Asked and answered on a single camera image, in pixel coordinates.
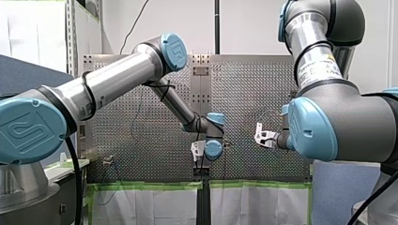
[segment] metal post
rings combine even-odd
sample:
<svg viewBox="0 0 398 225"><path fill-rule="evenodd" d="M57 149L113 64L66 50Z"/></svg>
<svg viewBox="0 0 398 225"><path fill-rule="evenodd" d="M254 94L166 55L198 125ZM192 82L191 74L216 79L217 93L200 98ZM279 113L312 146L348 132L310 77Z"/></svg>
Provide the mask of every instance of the metal post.
<svg viewBox="0 0 398 225"><path fill-rule="evenodd" d="M215 21L215 35L216 35L216 54L220 54L220 0L215 0L215 11L214 11L214 21Z"/></svg>

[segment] pegboard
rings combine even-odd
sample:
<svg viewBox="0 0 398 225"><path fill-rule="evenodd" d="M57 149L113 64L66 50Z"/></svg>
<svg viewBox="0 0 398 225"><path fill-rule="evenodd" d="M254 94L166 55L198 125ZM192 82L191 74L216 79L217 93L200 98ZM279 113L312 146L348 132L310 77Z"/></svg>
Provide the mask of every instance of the pegboard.
<svg viewBox="0 0 398 225"><path fill-rule="evenodd" d="M122 57L86 55L84 71L105 67ZM190 104L190 67L166 78ZM149 87L136 87L87 123L85 145L92 159L88 181L191 181L192 136L182 131L178 120ZM115 165L110 168L103 165L103 159L109 156L115 157Z"/></svg>
<svg viewBox="0 0 398 225"><path fill-rule="evenodd" d="M295 151L265 149L254 141L257 122L281 131L281 107L297 89L288 56L213 55L211 110L225 114L231 147L213 163L212 179L310 181L310 161Z"/></svg>
<svg viewBox="0 0 398 225"><path fill-rule="evenodd" d="M121 57L87 55L84 71L102 68ZM192 93L199 90L202 96L205 87L210 109L225 113L225 138L232 146L210 166L211 178L310 181L310 161L296 152L261 148L253 138L258 121L263 128L281 129L281 107L297 89L292 59L211 55L209 66L210 85L192 80L191 62L167 78L188 105L194 102ZM85 135L86 151L92 159L89 182L193 179L190 148L196 135L183 132L178 120L147 87L137 87L98 111L86 124ZM115 156L115 165L107 169L102 159L110 155Z"/></svg>

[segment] blue joint cap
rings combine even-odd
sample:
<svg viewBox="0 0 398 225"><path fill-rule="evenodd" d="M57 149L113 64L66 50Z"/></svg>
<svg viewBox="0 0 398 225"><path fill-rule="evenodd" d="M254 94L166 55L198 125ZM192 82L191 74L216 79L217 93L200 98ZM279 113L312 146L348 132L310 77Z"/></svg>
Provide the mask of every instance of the blue joint cap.
<svg viewBox="0 0 398 225"><path fill-rule="evenodd" d="M207 114L207 119L210 120L213 123L218 124L218 125L224 125L225 124L225 115L223 113L209 112Z"/></svg>
<svg viewBox="0 0 398 225"><path fill-rule="evenodd" d="M61 146L66 133L64 116L46 101L24 97L0 101L0 163L45 159Z"/></svg>
<svg viewBox="0 0 398 225"><path fill-rule="evenodd" d="M337 158L338 143L333 126L322 109L306 97L289 106L290 139L303 157L331 161Z"/></svg>
<svg viewBox="0 0 398 225"><path fill-rule="evenodd" d="M282 115L286 115L289 113L289 105L282 106Z"/></svg>
<svg viewBox="0 0 398 225"><path fill-rule="evenodd" d="M383 93L389 93L398 96L398 87L387 88L386 90L383 91Z"/></svg>
<svg viewBox="0 0 398 225"><path fill-rule="evenodd" d="M222 144L217 140L206 142L205 154L210 160L215 160L222 155Z"/></svg>
<svg viewBox="0 0 398 225"><path fill-rule="evenodd" d="M161 52L167 66L172 71L179 71L187 64L187 49L181 37L176 34L171 33L161 36Z"/></svg>

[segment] green tape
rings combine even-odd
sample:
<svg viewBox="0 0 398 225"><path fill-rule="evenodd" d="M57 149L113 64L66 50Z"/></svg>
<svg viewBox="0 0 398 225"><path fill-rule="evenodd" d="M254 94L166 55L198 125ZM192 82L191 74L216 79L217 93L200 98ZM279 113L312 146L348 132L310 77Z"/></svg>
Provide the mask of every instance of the green tape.
<svg viewBox="0 0 398 225"><path fill-rule="evenodd" d="M106 184L89 184L95 191L103 190L193 190L201 189L201 182L179 182L179 183L147 183L142 181L122 181Z"/></svg>
<svg viewBox="0 0 398 225"><path fill-rule="evenodd" d="M95 190L92 187L88 187L88 189L87 189L88 225L93 224L94 192L95 192Z"/></svg>
<svg viewBox="0 0 398 225"><path fill-rule="evenodd" d="M309 189L311 183L290 183L272 181L251 181L251 180L231 180L231 181L210 181L211 188L286 188L286 189Z"/></svg>

